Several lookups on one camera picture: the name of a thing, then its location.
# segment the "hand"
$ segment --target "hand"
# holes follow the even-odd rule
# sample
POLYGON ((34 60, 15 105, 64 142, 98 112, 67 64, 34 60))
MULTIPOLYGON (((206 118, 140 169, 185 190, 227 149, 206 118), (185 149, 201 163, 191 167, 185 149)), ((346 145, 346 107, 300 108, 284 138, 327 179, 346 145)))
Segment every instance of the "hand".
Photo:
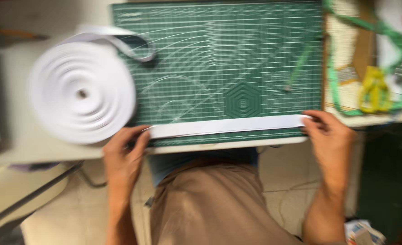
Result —
POLYGON ((355 132, 333 114, 315 110, 302 114, 313 117, 303 119, 302 131, 310 136, 325 183, 335 189, 345 189, 355 132))
POLYGON ((144 150, 150 139, 148 126, 122 128, 103 147, 104 165, 106 168, 109 199, 118 202, 129 202, 134 184, 139 178, 144 150), (132 150, 127 149, 127 143, 138 136, 132 150))

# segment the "roll core hole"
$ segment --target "roll core hole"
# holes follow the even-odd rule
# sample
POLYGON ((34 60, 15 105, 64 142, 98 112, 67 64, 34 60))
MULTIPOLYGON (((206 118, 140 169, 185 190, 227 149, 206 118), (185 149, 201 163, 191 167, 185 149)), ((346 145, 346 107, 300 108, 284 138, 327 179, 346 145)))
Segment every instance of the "roll core hole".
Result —
POLYGON ((77 97, 79 99, 85 99, 86 97, 88 97, 88 94, 86 93, 86 91, 81 89, 81 90, 77 91, 77 97))

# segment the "yellow scissors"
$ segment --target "yellow scissors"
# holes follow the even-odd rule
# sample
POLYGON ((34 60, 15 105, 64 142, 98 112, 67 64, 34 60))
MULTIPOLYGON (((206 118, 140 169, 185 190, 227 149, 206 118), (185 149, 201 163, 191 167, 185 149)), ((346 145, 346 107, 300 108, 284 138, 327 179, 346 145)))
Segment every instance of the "yellow scissors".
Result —
POLYGON ((387 112, 390 109, 390 91, 384 81, 384 73, 378 67, 367 67, 358 103, 364 113, 387 112))

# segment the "green strap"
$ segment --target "green strap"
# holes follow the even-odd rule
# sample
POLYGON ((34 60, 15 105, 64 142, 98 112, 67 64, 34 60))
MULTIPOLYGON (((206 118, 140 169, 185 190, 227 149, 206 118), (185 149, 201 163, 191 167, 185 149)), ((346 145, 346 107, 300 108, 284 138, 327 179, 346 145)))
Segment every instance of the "green strap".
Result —
MULTIPOLYGON (((389 37, 391 42, 398 47, 398 61, 394 64, 390 65, 389 67, 382 68, 384 74, 391 74, 394 72, 394 69, 402 62, 402 33, 395 31, 392 27, 385 24, 377 17, 377 23, 371 24, 367 21, 364 21, 357 17, 351 17, 344 14, 337 14, 334 9, 332 8, 332 0, 323 0, 322 1, 323 8, 330 14, 336 16, 339 20, 343 21, 348 25, 354 25, 360 28, 363 28, 368 31, 375 31, 378 34, 383 34, 389 37)), ((327 77, 329 87, 331 89, 333 103, 335 108, 345 114, 345 115, 363 115, 364 113, 358 109, 346 111, 341 108, 340 104, 340 97, 338 93, 338 86, 339 86, 339 79, 337 77, 335 68, 334 68, 334 61, 333 61, 333 48, 330 45, 329 54, 328 54, 328 61, 327 61, 327 77)), ((399 102, 395 102, 392 104, 391 110, 402 109, 402 99, 399 102)))

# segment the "white fabric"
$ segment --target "white fabric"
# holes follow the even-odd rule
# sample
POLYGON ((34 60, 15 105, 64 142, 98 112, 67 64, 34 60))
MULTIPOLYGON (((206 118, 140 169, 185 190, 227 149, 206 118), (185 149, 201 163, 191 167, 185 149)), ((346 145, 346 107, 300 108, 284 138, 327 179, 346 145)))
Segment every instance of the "white fabric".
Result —
POLYGON ((51 134, 68 142, 91 144, 119 131, 136 109, 135 85, 127 66, 92 41, 107 40, 140 62, 152 60, 154 51, 150 46, 147 57, 136 57, 126 43, 112 36, 139 36, 132 31, 94 26, 82 29, 87 32, 50 48, 36 61, 29 79, 29 100, 51 134))
POLYGON ((306 115, 275 115, 200 122, 154 125, 148 130, 152 139, 208 135, 226 132, 248 132, 303 127, 306 115))

